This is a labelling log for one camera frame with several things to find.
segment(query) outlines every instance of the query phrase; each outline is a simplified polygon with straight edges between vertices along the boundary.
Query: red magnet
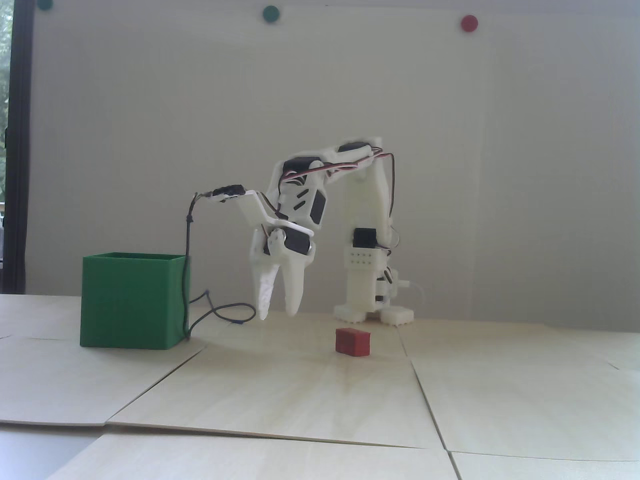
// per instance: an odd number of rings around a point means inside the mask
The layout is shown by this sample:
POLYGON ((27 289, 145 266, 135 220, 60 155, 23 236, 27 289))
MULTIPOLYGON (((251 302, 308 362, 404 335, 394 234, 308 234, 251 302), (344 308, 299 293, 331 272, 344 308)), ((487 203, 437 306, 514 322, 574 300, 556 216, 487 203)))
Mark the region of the red magnet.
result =
POLYGON ((475 15, 465 15, 460 21, 460 26, 465 32, 471 33, 478 28, 478 19, 475 15))
POLYGON ((367 356, 371 334, 355 328, 335 329, 335 350, 351 356, 367 356))

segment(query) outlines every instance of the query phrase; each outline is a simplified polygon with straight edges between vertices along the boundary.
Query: tree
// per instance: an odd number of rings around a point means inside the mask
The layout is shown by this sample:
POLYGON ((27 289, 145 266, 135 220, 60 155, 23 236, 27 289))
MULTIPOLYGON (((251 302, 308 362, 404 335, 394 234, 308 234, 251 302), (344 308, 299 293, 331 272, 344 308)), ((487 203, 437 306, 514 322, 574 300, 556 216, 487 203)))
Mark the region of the tree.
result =
POLYGON ((4 202, 6 130, 9 118, 9 67, 13 29, 13 0, 0 0, 0 202, 4 202))

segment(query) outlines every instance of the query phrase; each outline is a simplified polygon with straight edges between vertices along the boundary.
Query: red cube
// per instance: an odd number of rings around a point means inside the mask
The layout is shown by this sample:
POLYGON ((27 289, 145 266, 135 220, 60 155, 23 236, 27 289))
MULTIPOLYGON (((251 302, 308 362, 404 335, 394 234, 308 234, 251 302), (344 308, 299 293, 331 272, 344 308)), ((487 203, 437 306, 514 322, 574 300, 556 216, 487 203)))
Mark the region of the red cube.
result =
POLYGON ((367 356, 371 334, 355 328, 335 329, 335 350, 351 356, 367 356))

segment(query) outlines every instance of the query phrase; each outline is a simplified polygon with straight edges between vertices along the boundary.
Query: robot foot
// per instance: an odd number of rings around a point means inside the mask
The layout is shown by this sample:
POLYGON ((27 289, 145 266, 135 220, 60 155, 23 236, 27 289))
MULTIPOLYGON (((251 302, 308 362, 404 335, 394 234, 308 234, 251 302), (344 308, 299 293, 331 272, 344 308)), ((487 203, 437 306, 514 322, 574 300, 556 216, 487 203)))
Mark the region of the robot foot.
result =
POLYGON ((380 309, 380 321, 387 325, 404 325, 413 321, 413 310, 404 307, 384 307, 380 309))
POLYGON ((333 314, 338 320, 347 323, 362 323, 367 319, 367 312, 353 310, 349 305, 336 305, 333 314))

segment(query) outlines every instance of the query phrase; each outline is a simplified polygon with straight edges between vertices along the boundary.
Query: red dot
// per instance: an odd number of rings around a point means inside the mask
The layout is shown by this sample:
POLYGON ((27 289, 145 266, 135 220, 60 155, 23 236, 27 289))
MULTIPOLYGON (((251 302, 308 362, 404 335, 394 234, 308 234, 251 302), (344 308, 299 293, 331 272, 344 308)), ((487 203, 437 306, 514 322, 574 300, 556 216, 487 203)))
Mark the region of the red dot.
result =
POLYGON ((460 22, 460 26, 462 27, 462 30, 467 33, 471 33, 478 28, 478 19, 474 15, 465 15, 460 22))

